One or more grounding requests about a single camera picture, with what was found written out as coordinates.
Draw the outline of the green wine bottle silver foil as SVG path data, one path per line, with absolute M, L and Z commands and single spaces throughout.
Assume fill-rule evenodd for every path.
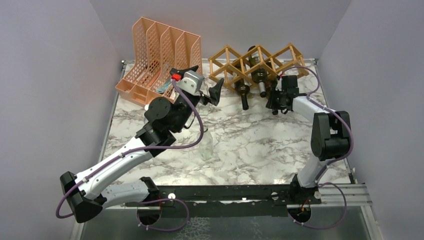
M 248 64 L 249 67 L 252 68 L 256 64 L 261 62 L 261 55 L 258 51 L 251 54 L 251 56 L 248 57 Z M 251 78 L 255 84 L 257 84 L 257 87 L 259 89 L 259 95 L 261 98 L 267 97 L 267 90 L 266 90 L 266 80 L 267 80 L 267 72 L 264 68 L 257 68 L 256 70 L 251 72 Z

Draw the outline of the green wine bottle dark neck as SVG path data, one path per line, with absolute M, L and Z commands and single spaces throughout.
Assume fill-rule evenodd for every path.
M 234 89 L 240 96 L 242 109 L 244 111 L 249 109 L 248 94 L 250 93 L 250 86 L 245 83 L 245 80 L 241 78 L 234 83 Z

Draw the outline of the wooden wine rack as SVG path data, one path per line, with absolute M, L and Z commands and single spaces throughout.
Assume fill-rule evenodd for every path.
M 303 54 L 292 43 L 275 53 L 270 53 L 260 44 L 246 53 L 239 53 L 225 45 L 207 60 L 210 67 L 208 78 L 217 83 L 222 75 L 223 86 L 233 93 L 236 91 L 234 83 L 239 80 L 244 80 L 255 88 L 257 84 L 252 79 L 252 73 L 256 70 L 265 70 L 266 76 L 271 78 L 291 67 L 306 65 Z

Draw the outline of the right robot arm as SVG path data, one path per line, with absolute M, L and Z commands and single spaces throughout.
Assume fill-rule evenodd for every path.
M 301 93 L 295 75 L 276 77 L 266 108 L 271 109 L 273 115 L 296 112 L 312 123 L 311 156 L 304 168 L 295 174 L 288 190 L 289 199 L 300 204 L 317 191 L 328 166 L 350 152 L 350 116 L 346 111 L 326 108 Z

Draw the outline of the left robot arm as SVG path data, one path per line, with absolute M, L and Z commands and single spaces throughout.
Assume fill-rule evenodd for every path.
M 113 185 L 113 182 L 160 153 L 178 149 L 175 134 L 187 128 L 191 115 L 199 124 L 198 139 L 203 138 L 205 127 L 196 106 L 216 106 L 220 102 L 224 79 L 204 94 L 201 91 L 204 77 L 198 73 L 198 66 L 180 70 L 172 68 L 169 75 L 169 81 L 178 93 L 176 100 L 171 101 L 164 96 L 154 98 L 144 114 L 147 122 L 122 148 L 84 171 L 67 171 L 60 176 L 63 198 L 59 204 L 68 203 L 70 215 L 76 222 L 85 223 L 102 210 L 120 204 L 142 203 L 149 206 L 158 202 L 159 189 L 150 177 L 120 185 Z

